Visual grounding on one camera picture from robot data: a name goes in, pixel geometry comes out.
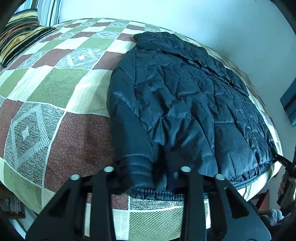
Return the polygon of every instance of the jacket sleeve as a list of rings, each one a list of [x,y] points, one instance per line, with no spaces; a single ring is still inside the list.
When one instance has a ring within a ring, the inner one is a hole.
[[[121,63],[125,65],[124,71],[120,67],[113,71],[107,94],[119,179],[125,191],[131,188],[155,188],[152,171],[156,158],[150,139],[140,124],[133,89],[135,62]]]

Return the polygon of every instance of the wall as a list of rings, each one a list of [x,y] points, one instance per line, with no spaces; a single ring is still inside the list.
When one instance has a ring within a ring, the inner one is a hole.
[[[280,97],[296,77],[296,35],[269,0],[63,0],[60,22],[121,18],[174,30],[209,46],[246,72],[276,125],[284,156],[292,159],[292,128]],[[281,175],[267,187],[276,206]]]

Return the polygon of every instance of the black puffer jacket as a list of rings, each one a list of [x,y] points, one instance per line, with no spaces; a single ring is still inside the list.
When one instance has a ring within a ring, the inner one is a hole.
[[[134,35],[112,73],[107,107],[120,183],[138,198],[173,195],[181,166],[243,188],[267,171],[275,145],[244,83],[174,34]]]

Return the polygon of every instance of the silver screw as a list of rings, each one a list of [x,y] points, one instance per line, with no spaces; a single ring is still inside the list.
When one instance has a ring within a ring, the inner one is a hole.
[[[73,174],[70,179],[73,180],[73,181],[76,181],[80,178],[79,174]]]
[[[215,175],[215,178],[216,178],[217,180],[220,180],[220,181],[225,180],[225,176],[222,175],[222,174],[216,174],[216,175]]]
[[[182,172],[191,172],[191,168],[184,166],[184,167],[181,167],[181,171]]]
[[[113,172],[114,171],[114,167],[105,167],[104,168],[104,172]]]

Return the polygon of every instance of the bed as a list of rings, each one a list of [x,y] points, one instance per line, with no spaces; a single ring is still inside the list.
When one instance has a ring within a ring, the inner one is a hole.
[[[88,176],[112,164],[110,119],[106,108],[112,70],[132,49],[134,34],[169,32],[206,49],[245,83],[282,155],[281,143],[266,107],[248,76],[201,43],[155,25],[122,19],[76,19],[0,68],[0,180],[36,213],[74,173]],[[251,199],[278,173],[275,163],[238,192]],[[207,227],[208,201],[204,200]],[[86,205],[89,236],[91,198]],[[183,202],[112,195],[118,240],[171,240],[180,236]]]

